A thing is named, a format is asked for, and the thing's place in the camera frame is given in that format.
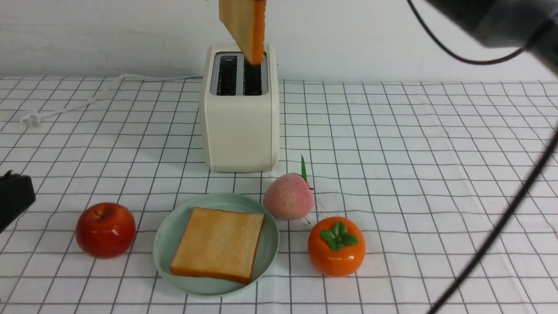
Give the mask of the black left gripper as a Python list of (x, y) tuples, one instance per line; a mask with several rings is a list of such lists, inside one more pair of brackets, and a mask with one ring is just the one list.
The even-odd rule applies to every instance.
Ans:
[(4, 231), (36, 201), (31, 177), (7, 171), (0, 177), (0, 230)]

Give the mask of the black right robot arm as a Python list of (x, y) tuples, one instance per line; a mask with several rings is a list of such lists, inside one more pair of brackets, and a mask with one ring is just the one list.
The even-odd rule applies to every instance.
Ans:
[(429, 0), (443, 16), (488, 48), (522, 48), (557, 74), (556, 0)]

